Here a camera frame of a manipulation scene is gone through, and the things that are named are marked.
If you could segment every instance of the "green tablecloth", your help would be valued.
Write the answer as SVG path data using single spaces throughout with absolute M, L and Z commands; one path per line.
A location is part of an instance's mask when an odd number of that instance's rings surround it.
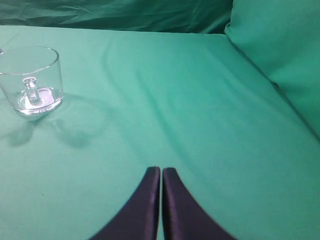
M 320 144 L 224 35 L 0 26 L 33 45 L 65 97 L 27 122 L 1 95 L 0 239 L 88 239 L 154 165 L 240 240 L 319 238 Z

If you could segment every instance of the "green fabric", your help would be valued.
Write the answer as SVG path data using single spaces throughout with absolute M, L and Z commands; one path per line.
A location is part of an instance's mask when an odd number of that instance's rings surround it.
M 232 0 L 1 0 L 0 25 L 223 33 Z
M 320 136 L 320 1 L 235 0 L 225 32 Z
M 88 239 L 149 166 L 176 167 L 239 240 L 320 236 L 320 143 L 225 35 L 0 32 L 56 49 L 65 91 L 37 122 L 0 98 L 0 239 Z

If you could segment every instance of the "glass mug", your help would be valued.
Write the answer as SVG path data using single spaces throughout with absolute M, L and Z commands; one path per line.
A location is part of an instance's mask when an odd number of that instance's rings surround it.
M 0 88 L 24 116 L 39 116 L 63 100 L 59 54 L 49 47 L 0 49 Z

